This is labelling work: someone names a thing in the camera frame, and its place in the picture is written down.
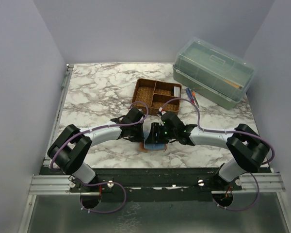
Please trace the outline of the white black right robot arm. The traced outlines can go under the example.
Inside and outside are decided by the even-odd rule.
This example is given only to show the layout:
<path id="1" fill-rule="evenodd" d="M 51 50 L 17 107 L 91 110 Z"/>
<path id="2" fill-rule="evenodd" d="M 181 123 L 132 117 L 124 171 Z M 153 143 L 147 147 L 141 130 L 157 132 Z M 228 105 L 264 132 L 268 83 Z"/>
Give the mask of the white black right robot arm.
<path id="1" fill-rule="evenodd" d="M 225 190 L 240 175 L 258 172 L 270 146 L 249 126 L 239 124 L 235 129 L 202 129 L 196 124 L 184 124 L 172 112 L 161 116 L 162 123 L 152 123 L 146 144 L 167 144 L 174 141 L 189 146 L 214 146 L 229 150 L 233 158 L 222 164 L 210 178 L 210 184 Z"/>

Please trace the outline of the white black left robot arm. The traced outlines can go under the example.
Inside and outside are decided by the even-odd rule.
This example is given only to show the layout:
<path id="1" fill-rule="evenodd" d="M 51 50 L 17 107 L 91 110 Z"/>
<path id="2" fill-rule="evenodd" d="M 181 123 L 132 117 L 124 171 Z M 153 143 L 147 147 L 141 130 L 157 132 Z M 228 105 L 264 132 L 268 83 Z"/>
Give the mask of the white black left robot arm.
<path id="1" fill-rule="evenodd" d="M 57 165 L 66 175 L 81 181 L 88 192 L 97 188 L 98 180 L 94 170 L 84 160 L 89 149 L 98 144 L 124 138 L 131 142 L 143 142 L 143 122 L 147 115 L 133 107 L 124 116 L 113 118 L 94 128 L 81 129 L 68 125 L 47 151 L 51 159 L 50 168 Z"/>

